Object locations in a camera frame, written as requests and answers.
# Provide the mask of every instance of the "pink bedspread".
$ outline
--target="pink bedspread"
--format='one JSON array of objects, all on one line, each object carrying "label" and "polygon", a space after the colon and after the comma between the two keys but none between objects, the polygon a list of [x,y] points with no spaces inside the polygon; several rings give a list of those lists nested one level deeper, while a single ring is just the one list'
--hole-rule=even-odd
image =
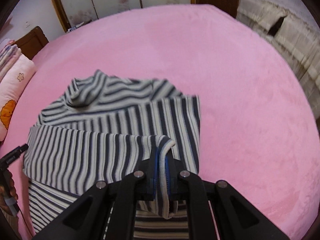
[{"label": "pink bedspread", "polygon": [[[73,77],[168,78],[200,95],[200,176],[225,179],[299,240],[320,200],[320,144],[311,109],[292,71],[257,34],[213,6],[133,10],[50,42],[13,113],[3,155],[27,141],[41,109]],[[22,159],[10,170],[28,215]],[[20,232],[28,238],[23,220]]]}]

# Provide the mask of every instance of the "pink pillow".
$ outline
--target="pink pillow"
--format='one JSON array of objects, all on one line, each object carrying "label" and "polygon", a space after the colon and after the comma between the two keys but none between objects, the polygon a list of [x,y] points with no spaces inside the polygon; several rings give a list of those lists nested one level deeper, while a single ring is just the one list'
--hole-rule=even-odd
[{"label": "pink pillow", "polygon": [[0,141],[7,135],[13,110],[35,72],[35,64],[22,54],[0,82]]}]

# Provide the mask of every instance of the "embroidered star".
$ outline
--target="embroidered star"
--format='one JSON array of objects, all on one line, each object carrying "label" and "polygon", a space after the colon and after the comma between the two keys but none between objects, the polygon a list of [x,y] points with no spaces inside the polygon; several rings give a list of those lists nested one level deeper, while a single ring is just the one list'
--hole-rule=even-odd
[{"label": "embroidered star", "polygon": [[24,80],[23,73],[19,73],[19,76],[17,77],[17,79],[19,80],[19,82]]}]

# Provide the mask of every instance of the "wooden frame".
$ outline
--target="wooden frame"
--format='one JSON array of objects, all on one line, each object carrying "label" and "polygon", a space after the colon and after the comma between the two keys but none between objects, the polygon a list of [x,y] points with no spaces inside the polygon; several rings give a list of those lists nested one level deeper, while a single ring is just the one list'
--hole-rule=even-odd
[{"label": "wooden frame", "polygon": [[21,49],[21,52],[30,60],[33,59],[47,43],[49,43],[49,41],[39,26],[15,42]]},{"label": "wooden frame", "polygon": [[71,28],[71,25],[70,25],[70,22],[68,20],[67,15],[66,15],[66,12],[65,12],[65,10],[63,8],[61,0],[51,0],[51,1],[52,1],[53,7],[54,7],[54,9],[56,11],[56,14],[58,16],[58,19],[59,19],[59,21],[61,23],[61,26],[62,26],[63,30],[65,32],[67,32],[67,30],[69,28]]}]

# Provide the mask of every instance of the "orange lion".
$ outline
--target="orange lion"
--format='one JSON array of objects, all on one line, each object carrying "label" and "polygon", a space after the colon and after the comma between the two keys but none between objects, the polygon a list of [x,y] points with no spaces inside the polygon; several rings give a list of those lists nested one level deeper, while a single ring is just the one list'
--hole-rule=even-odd
[{"label": "orange lion", "polygon": [[11,116],[13,113],[14,108],[16,107],[16,101],[14,100],[9,100],[4,107],[2,107],[1,112],[0,112],[0,120],[4,124],[4,127],[6,129],[9,128],[9,123],[11,120]]}]

